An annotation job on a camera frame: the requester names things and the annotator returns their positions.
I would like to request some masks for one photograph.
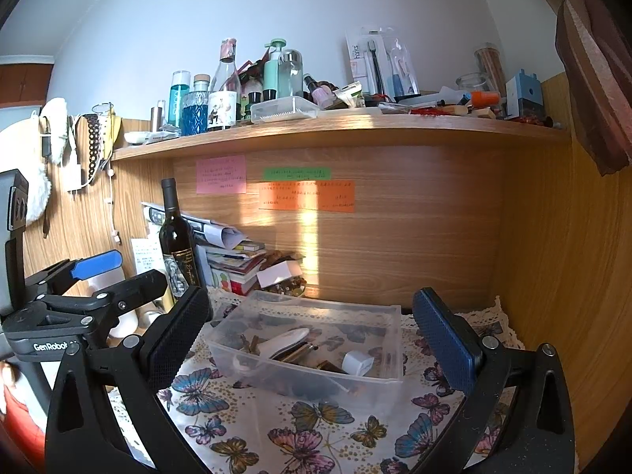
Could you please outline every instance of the wine bottle label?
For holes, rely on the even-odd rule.
[[[189,285],[200,286],[192,250],[163,254],[162,257],[164,258],[164,266],[167,271],[169,288],[175,299],[182,297]]]
[[[237,122],[237,93],[217,91],[209,94],[209,128],[234,126]]]

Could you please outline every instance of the wine bottle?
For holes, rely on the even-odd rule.
[[[209,130],[225,130],[241,119],[241,83],[235,66],[237,39],[222,41],[219,66],[211,81]]]
[[[160,249],[167,272],[167,281],[173,298],[177,301],[189,286],[200,286],[200,277],[193,250],[193,230],[180,214],[176,180],[162,180],[164,199],[164,223],[160,227]]]

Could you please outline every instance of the brown curtain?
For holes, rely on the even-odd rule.
[[[630,165],[632,49],[603,1],[564,0],[555,47],[583,125],[577,140],[602,175]]]

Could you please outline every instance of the metal bolt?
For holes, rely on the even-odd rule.
[[[138,335],[129,335],[123,339],[122,344],[126,348],[131,349],[131,348],[135,348],[139,342],[140,342],[140,338],[138,337]]]
[[[550,344],[543,344],[542,352],[546,354],[547,356],[555,356],[555,348],[551,346]]]
[[[483,337],[482,342],[488,350],[495,350],[498,347],[498,339],[496,337],[492,337],[491,335]]]
[[[79,349],[79,344],[77,344],[76,342],[71,342],[70,345],[66,348],[66,352],[72,356],[73,354],[77,354],[79,352]]]

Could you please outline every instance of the small clear plastic box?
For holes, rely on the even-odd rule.
[[[293,119],[310,119],[318,116],[318,105],[301,96],[287,96],[278,100],[255,103],[250,107],[252,123],[273,123]]]
[[[301,365],[264,359],[241,351],[240,335],[269,340],[307,327],[307,341],[318,346]],[[209,349],[222,375],[315,403],[371,410],[387,415],[397,402],[403,379],[401,307],[335,303],[255,291],[213,329]],[[340,367],[344,354],[374,357],[364,376],[313,369],[323,360]]]

